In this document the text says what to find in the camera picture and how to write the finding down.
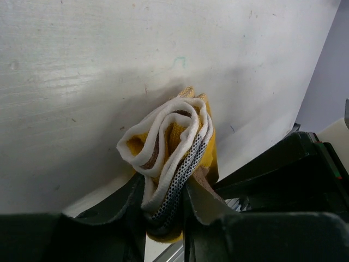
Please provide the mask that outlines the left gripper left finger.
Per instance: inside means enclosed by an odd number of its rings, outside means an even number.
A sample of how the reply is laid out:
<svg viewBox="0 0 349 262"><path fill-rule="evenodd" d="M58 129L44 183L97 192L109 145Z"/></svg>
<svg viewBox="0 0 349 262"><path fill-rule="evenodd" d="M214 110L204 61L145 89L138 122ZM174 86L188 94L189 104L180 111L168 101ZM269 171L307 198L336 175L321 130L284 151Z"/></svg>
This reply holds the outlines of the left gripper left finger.
<svg viewBox="0 0 349 262"><path fill-rule="evenodd" d="M1 261L143 261L145 179L134 175L97 205L62 213L1 216Z"/></svg>

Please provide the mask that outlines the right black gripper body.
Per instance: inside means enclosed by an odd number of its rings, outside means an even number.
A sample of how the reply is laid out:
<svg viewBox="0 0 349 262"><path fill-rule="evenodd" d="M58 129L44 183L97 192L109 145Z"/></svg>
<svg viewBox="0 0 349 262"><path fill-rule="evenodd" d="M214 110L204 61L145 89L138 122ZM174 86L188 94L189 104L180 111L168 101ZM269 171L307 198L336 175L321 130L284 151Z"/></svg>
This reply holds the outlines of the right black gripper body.
<svg viewBox="0 0 349 262"><path fill-rule="evenodd" d="M348 214L348 173L334 147L314 133L290 134L214 190L247 200L252 212Z"/></svg>

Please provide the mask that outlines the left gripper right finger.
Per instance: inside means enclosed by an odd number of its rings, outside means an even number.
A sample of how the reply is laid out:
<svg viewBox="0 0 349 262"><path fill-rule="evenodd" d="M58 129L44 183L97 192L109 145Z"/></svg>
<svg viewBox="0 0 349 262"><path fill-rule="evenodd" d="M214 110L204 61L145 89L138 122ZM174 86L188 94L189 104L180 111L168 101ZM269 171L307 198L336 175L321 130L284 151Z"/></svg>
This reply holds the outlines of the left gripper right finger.
<svg viewBox="0 0 349 262"><path fill-rule="evenodd" d="M236 212L199 184L183 190L185 261L348 261L331 213Z"/></svg>

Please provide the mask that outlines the yellow bear towel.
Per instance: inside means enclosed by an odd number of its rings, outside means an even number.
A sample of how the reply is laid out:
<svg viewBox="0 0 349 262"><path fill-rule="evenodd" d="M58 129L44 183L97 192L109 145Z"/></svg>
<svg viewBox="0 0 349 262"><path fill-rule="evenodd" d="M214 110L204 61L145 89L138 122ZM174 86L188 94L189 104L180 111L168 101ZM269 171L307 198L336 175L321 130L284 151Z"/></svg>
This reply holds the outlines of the yellow bear towel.
<svg viewBox="0 0 349 262"><path fill-rule="evenodd" d="M219 178L207 96L187 87L128 129L117 150L145 178L141 209L147 235L161 243L179 241L186 181L194 178L212 192Z"/></svg>

